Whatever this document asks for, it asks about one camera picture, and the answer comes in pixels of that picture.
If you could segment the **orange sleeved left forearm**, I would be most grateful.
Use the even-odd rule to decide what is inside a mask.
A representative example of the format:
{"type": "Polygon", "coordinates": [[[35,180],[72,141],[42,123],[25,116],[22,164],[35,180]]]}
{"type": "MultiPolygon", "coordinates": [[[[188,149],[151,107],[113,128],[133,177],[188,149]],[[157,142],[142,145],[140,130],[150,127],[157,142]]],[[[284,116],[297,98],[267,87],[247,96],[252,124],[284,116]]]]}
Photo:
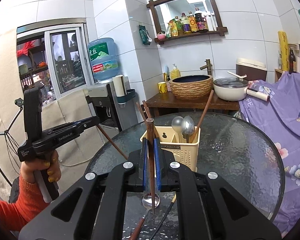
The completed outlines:
{"type": "Polygon", "coordinates": [[[15,203],[0,200],[0,221],[10,231],[20,231],[49,204],[44,202],[37,183],[19,177],[19,196],[15,203]]]}

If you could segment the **left hand yellow nails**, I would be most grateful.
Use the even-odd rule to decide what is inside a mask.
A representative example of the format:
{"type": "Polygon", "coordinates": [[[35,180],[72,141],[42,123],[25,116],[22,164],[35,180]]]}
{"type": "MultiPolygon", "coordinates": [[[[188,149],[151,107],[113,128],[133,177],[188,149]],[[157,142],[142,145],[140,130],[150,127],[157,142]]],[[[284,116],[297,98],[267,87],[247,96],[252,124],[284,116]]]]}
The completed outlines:
{"type": "Polygon", "coordinates": [[[61,169],[58,162],[58,152],[54,150],[50,152],[50,159],[33,159],[31,161],[24,161],[21,163],[20,176],[28,183],[34,184],[36,179],[34,177],[35,171],[46,171],[49,182],[57,182],[61,178],[61,169]]]}

